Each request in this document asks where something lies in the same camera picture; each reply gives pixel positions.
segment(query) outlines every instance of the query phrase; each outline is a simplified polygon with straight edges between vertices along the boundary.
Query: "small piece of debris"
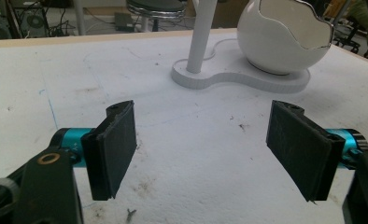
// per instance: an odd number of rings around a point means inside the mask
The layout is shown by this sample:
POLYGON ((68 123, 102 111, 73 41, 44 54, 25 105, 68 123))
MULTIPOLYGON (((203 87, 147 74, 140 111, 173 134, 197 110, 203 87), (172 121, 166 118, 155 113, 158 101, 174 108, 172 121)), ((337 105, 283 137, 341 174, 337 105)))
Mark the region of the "small piece of debris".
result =
POLYGON ((133 210, 131 212, 131 210, 129 210, 128 208, 128 217, 126 218, 126 223, 131 223, 132 221, 132 216, 134 215, 134 213, 136 212, 137 210, 133 210))

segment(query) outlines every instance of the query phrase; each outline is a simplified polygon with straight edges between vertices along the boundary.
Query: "black rubber pad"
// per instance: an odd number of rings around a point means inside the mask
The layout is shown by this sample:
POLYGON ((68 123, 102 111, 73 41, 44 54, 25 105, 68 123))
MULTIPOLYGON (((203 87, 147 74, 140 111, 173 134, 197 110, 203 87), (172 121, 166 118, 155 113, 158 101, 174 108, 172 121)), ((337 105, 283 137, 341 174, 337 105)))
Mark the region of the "black rubber pad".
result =
POLYGON ((266 143, 307 201, 327 200, 345 139, 327 133, 301 107, 273 101, 266 143))

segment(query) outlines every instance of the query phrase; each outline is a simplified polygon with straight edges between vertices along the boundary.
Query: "white tabletop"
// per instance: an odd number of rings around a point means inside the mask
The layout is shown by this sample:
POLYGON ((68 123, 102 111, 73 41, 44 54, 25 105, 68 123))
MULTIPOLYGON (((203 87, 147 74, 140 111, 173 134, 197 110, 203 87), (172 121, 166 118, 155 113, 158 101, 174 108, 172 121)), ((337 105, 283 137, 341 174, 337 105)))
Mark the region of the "white tabletop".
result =
MULTIPOLYGON (((209 46, 235 37, 214 31, 209 46)), ((76 169, 87 223, 343 223, 353 172, 338 170, 327 202, 307 203, 265 144, 272 100, 324 128, 368 140, 368 61, 332 47, 304 91, 236 83, 187 90, 171 78, 191 32, 0 41, 0 177, 46 148, 60 128, 96 127, 134 100, 139 149, 117 199, 92 201, 76 169)))

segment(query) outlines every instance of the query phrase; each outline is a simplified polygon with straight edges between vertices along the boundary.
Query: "chrome stool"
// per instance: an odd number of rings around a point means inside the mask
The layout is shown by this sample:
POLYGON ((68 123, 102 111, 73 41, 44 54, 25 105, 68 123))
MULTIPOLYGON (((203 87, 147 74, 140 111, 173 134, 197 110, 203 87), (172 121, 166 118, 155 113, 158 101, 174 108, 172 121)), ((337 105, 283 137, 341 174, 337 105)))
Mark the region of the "chrome stool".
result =
POLYGON ((154 20, 152 32, 158 31, 158 20, 182 18, 185 6, 178 0, 126 0, 126 7, 141 16, 141 32, 149 29, 149 20, 154 20))

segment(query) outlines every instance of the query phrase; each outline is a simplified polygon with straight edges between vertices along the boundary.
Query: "stool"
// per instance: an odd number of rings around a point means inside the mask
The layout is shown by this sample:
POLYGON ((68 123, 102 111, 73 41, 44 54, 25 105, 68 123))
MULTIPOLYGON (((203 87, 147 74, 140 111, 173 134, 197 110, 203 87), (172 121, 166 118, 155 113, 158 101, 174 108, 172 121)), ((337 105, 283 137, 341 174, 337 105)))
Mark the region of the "stool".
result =
POLYGON ((338 47, 340 47, 339 46, 340 44, 341 44, 341 48, 343 48, 344 46, 351 46, 352 47, 351 52, 357 54, 359 52, 360 44, 358 42, 353 41, 352 38, 358 32, 361 26, 356 21, 356 19, 352 17, 348 17, 347 20, 352 22, 352 27, 353 27, 352 31, 347 36, 336 37, 333 40, 336 41, 335 45, 338 47))
POLYGON ((148 31, 149 19, 154 20, 152 32, 158 31, 158 20, 184 17, 185 7, 178 0, 126 0, 126 7, 141 16, 141 30, 148 31))

